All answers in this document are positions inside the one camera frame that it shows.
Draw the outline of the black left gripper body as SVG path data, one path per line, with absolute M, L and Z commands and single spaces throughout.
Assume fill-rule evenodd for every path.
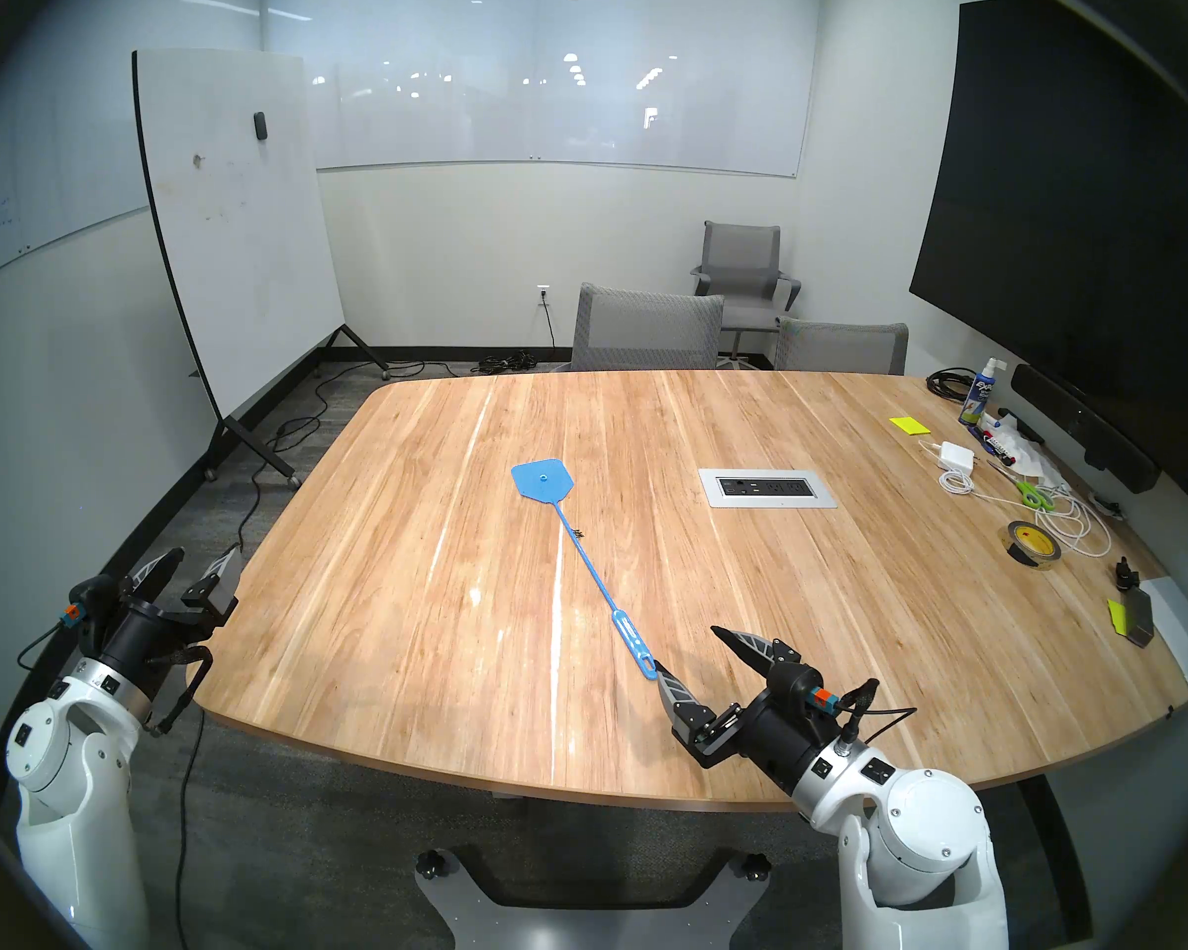
M 202 602 L 191 612 L 162 612 L 148 602 L 126 602 L 126 616 L 103 645 L 105 666 L 138 689 L 160 689 L 176 665 L 200 663 L 190 689 L 209 674 L 210 651 L 192 651 L 214 631 L 214 612 Z

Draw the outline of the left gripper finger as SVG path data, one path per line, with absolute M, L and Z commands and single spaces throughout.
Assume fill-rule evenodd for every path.
M 181 595 L 182 604 L 198 612 L 206 623 L 227 623 L 236 609 L 236 589 L 242 569 L 241 549 L 228 547 L 216 560 L 211 560 L 206 575 Z
M 119 584 L 120 598 L 157 602 L 184 558 L 183 547 L 169 547 L 164 555 L 148 560 L 135 574 L 124 576 L 124 581 Z

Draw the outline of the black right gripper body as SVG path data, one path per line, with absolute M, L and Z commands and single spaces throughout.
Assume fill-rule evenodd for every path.
M 779 788 L 795 788 L 827 746 L 838 718 L 816 702 L 823 676 L 813 666 L 775 666 L 766 689 L 747 707 L 729 707 L 710 730 L 691 736 L 691 758 L 703 767 L 742 756 Z

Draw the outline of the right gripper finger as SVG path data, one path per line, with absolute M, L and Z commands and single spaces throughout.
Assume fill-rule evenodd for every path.
M 685 684 L 671 674 L 661 660 L 655 663 L 655 684 L 661 695 L 661 704 L 670 718 L 672 732 L 678 736 L 695 736 L 710 730 L 718 722 L 718 712 L 700 703 Z
M 731 650 L 732 654 L 737 656 L 737 659 L 748 669 L 754 670 L 756 674 L 770 674 L 771 669 L 779 664 L 800 665 L 802 663 L 800 652 L 777 638 L 769 640 L 769 638 L 756 635 L 756 633 L 732 631 L 726 627 L 710 627 L 710 631 L 727 650 Z

